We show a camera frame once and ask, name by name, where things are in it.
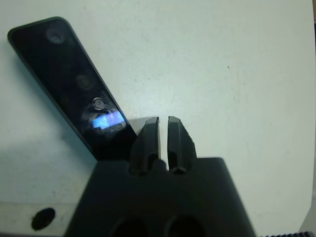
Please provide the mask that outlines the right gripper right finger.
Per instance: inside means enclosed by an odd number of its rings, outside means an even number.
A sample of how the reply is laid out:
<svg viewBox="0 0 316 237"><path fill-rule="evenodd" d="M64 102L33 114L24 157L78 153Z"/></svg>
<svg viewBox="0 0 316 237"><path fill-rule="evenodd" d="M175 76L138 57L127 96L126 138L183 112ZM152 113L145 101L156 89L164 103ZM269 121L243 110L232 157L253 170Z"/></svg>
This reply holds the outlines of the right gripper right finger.
<svg viewBox="0 0 316 237"><path fill-rule="evenodd" d="M195 144L181 120L168 117L167 156L169 171L173 174L185 174L197 158Z"/></svg>

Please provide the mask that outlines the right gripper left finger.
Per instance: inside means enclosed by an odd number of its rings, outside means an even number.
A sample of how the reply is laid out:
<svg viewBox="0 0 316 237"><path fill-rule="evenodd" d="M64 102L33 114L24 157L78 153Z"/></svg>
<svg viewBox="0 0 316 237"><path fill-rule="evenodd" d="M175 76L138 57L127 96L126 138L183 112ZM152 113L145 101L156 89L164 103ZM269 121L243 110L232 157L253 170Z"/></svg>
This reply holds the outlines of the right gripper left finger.
<svg viewBox="0 0 316 237"><path fill-rule="evenodd" d="M132 175L148 173L156 160L160 159L159 118L146 120L131 148L129 171Z"/></svg>

